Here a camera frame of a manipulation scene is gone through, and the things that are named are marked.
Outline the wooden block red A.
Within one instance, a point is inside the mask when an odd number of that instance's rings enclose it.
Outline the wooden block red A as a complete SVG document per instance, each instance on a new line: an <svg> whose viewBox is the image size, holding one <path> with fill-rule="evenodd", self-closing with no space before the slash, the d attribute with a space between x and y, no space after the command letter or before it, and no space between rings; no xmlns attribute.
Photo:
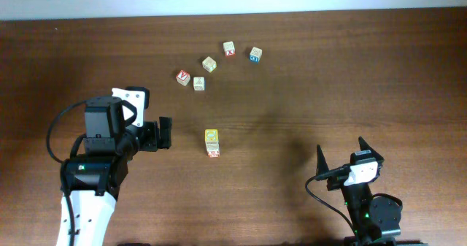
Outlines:
<svg viewBox="0 0 467 246"><path fill-rule="evenodd" d="M179 84L186 86L190 82L190 74L182 69L178 72L176 80Z"/></svg>

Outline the wooden block red 9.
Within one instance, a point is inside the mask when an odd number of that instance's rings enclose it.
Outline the wooden block red 9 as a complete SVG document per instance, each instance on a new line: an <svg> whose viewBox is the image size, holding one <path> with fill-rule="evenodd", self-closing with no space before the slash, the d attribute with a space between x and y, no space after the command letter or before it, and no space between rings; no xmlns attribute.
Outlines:
<svg viewBox="0 0 467 246"><path fill-rule="evenodd" d="M208 152L219 150L220 145L218 142L206 142L206 148Z"/></svg>

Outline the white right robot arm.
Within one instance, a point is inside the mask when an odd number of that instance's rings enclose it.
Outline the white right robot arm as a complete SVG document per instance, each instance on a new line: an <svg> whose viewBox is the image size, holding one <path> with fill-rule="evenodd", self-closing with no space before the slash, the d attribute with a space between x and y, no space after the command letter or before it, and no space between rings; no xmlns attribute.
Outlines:
<svg viewBox="0 0 467 246"><path fill-rule="evenodd" d="M372 193L369 184L377 180L384 158L363 137L358 138L359 151L350 155L350 162L330 169L321 146L317 146L317 169L311 180L326 181L329 191L340 190L348 216L327 202L312 195L327 208L341 215L353 235L344 238L345 245L395 245L401 234L402 201L386 193Z"/></svg>

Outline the wooden block red E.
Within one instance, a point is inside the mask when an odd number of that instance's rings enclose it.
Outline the wooden block red E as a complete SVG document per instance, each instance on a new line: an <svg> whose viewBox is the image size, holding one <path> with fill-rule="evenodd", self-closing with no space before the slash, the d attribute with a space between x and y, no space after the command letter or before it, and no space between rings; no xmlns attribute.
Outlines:
<svg viewBox="0 0 467 246"><path fill-rule="evenodd" d="M219 150L209 150L207 152L208 156L210 158L218 158L220 156L220 151Z"/></svg>

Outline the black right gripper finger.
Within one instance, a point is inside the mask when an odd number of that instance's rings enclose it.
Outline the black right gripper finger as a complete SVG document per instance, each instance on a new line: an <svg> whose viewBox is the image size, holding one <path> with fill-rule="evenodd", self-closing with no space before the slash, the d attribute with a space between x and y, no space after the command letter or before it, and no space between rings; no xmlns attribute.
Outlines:
<svg viewBox="0 0 467 246"><path fill-rule="evenodd" d="M317 166L316 166L315 180L316 181L325 180L326 178L328 178L329 171L330 169L328 168L328 164L326 162L322 148L320 145L317 145Z"/></svg>
<svg viewBox="0 0 467 246"><path fill-rule="evenodd" d="M370 150L371 153L377 157L379 156L378 152L373 149L367 142L366 140L363 138L363 137L358 137L358 143L359 143L359 146L360 146L360 150L361 151L364 151L364 150Z"/></svg>

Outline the wooden block blue D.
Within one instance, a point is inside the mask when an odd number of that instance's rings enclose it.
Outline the wooden block blue D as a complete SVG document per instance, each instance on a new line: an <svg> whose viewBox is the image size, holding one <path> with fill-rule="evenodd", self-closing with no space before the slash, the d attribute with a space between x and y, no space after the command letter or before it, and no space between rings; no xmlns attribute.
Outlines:
<svg viewBox="0 0 467 246"><path fill-rule="evenodd" d="M261 59L262 53L263 51L260 48L252 47L249 54L249 59L254 63L258 63Z"/></svg>

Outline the wooden block yellow F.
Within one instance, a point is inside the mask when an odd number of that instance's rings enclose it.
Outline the wooden block yellow F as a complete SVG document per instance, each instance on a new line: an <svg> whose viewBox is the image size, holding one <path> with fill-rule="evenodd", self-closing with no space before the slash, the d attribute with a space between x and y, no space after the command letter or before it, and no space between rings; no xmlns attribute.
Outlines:
<svg viewBox="0 0 467 246"><path fill-rule="evenodd" d="M211 73L217 68L217 62L213 58L208 56L202 61L202 66L209 73Z"/></svg>

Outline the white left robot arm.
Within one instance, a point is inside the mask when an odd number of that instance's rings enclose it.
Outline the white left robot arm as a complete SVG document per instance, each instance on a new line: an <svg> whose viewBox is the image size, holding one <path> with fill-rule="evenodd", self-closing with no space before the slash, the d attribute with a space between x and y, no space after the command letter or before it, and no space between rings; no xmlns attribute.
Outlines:
<svg viewBox="0 0 467 246"><path fill-rule="evenodd" d="M61 162L58 245L102 245L128 162L171 147L172 119L144 120L149 100L148 89L127 87L83 101L85 133Z"/></svg>

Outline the wooden block red X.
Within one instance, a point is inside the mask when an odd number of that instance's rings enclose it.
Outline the wooden block red X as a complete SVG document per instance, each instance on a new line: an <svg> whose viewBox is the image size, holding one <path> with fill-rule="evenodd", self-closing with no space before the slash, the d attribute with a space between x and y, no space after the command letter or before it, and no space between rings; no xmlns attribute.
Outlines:
<svg viewBox="0 0 467 246"><path fill-rule="evenodd" d="M226 57L236 54L236 49L234 47L233 41L228 41L223 43L223 50Z"/></svg>

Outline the wooden block giraffe top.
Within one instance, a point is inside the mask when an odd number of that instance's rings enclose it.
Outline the wooden block giraffe top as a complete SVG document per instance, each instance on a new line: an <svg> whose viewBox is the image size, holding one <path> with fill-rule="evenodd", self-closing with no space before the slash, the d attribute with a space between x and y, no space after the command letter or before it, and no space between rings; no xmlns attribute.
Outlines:
<svg viewBox="0 0 467 246"><path fill-rule="evenodd" d="M204 77L193 78L193 88L195 91L204 91L206 87L206 81Z"/></svg>

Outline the wooden block green 2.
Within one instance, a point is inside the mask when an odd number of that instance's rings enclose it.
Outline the wooden block green 2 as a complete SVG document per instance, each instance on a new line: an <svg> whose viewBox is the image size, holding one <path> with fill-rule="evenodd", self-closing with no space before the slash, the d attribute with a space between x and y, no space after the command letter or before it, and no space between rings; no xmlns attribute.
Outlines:
<svg viewBox="0 0 467 246"><path fill-rule="evenodd" d="M219 134L217 129L206 129L204 134L204 139L206 143L218 143Z"/></svg>

